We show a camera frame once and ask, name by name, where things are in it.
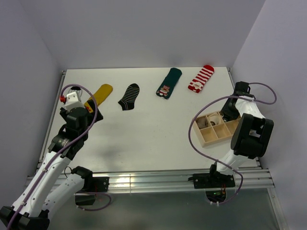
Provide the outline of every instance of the sock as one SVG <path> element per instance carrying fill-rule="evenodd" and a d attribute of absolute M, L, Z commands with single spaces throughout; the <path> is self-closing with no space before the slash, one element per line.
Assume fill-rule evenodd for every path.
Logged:
<path fill-rule="evenodd" d="M 112 91 L 113 87 L 111 85 L 103 84 L 102 86 L 100 86 L 100 88 L 93 94 L 94 98 L 96 99 L 97 106 L 100 106 L 101 103 L 104 102 L 105 99 L 112 93 Z M 88 102 L 84 103 L 84 106 L 90 113 L 93 112 L 93 109 L 90 107 Z"/>
<path fill-rule="evenodd" d="M 212 66 L 203 66 L 197 76 L 190 82 L 188 88 L 196 93 L 199 93 L 203 89 L 207 80 L 209 80 L 209 78 L 213 75 L 213 73 L 214 68 Z"/>
<path fill-rule="evenodd" d="M 181 70 L 177 68 L 171 68 L 168 75 L 164 78 L 164 81 L 162 82 L 155 94 L 164 99 L 168 99 L 171 96 L 174 87 L 177 84 L 181 75 Z"/>
<path fill-rule="evenodd" d="M 134 102 L 136 97 L 139 95 L 139 92 L 140 88 L 137 84 L 134 83 L 128 86 L 123 98 L 118 102 L 123 111 L 134 109 Z"/>

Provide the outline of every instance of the small object in box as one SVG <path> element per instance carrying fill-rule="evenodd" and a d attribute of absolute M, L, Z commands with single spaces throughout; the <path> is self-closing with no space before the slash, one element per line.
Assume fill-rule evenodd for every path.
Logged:
<path fill-rule="evenodd" d="M 201 117 L 197 119 L 196 123 L 199 129 L 203 129 L 209 126 L 209 122 L 207 121 L 206 117 Z"/>
<path fill-rule="evenodd" d="M 212 126 L 220 125 L 222 123 L 222 118 L 218 113 L 209 115 L 208 119 Z"/>

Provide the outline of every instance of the black striped sock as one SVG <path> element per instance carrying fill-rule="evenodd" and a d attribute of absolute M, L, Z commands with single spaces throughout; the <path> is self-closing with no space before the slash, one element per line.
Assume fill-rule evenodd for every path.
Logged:
<path fill-rule="evenodd" d="M 136 97 L 139 95 L 140 88 L 137 84 L 131 84 L 126 89 L 125 95 L 118 102 L 123 110 L 134 109 L 134 102 Z"/>

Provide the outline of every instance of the black bracket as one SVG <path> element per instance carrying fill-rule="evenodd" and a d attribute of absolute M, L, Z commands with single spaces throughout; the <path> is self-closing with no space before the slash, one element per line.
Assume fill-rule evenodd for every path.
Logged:
<path fill-rule="evenodd" d="M 236 183 L 233 176 L 229 177 L 229 180 L 216 180 L 211 177 L 210 173 L 196 173 L 189 178 L 189 181 L 193 181 L 194 188 L 221 188 L 226 186 L 227 188 L 235 187 Z"/>
<path fill-rule="evenodd" d="M 100 193 L 107 192 L 109 188 L 109 177 L 107 176 L 93 177 L 93 184 L 95 185 L 95 189 L 97 190 L 97 192 Z"/>
<path fill-rule="evenodd" d="M 234 93 L 232 94 L 232 96 L 247 96 L 250 98 L 255 98 L 255 96 L 250 94 L 249 92 L 249 83 L 239 81 L 235 85 Z M 239 117 L 240 113 L 236 109 L 237 100 L 237 98 L 228 98 L 227 102 L 222 107 L 221 114 L 223 115 L 224 121 L 236 120 Z"/>
<path fill-rule="evenodd" d="M 87 192 L 107 192 L 109 188 L 109 177 L 92 177 L 90 189 Z M 93 205 L 96 200 L 95 195 L 76 195 L 75 203 L 78 206 L 90 206 Z"/>

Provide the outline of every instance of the red cap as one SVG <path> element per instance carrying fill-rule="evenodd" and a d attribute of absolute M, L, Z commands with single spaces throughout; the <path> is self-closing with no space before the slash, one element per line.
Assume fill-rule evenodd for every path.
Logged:
<path fill-rule="evenodd" d="M 63 103 L 66 102 L 66 98 L 65 98 L 64 96 L 60 96 L 60 97 L 59 97 L 59 100 L 60 100 L 61 102 L 63 102 Z"/>

